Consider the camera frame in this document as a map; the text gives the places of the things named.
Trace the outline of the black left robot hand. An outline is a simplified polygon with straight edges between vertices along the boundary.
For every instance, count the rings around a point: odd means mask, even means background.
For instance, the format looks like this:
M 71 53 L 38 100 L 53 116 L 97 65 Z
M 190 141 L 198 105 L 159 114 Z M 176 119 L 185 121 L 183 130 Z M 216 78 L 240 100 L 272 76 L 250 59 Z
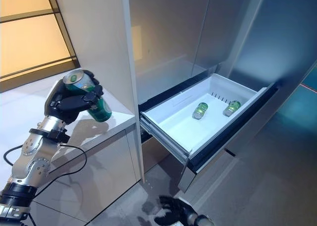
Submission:
M 55 83 L 45 102 L 44 115 L 71 124 L 80 112 L 98 106 L 102 95 L 103 88 L 95 75 L 77 69 Z

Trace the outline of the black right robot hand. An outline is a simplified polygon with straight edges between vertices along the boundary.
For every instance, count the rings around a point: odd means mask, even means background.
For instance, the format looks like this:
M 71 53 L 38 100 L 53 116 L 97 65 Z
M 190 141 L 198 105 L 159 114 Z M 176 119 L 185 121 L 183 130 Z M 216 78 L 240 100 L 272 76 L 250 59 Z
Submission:
M 184 226 L 193 226 L 198 214 L 184 201 L 171 196 L 160 195 L 159 202 L 166 210 L 165 214 L 155 217 L 154 221 L 160 226 L 171 226 L 177 222 Z

